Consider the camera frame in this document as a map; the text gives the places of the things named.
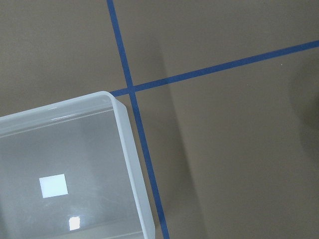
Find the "translucent white plastic box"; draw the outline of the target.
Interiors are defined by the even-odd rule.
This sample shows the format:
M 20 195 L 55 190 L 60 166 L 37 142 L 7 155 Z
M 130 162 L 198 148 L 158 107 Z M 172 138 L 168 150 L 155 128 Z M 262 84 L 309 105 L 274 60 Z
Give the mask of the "translucent white plastic box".
M 124 104 L 97 92 L 0 119 L 3 239 L 153 239 Z

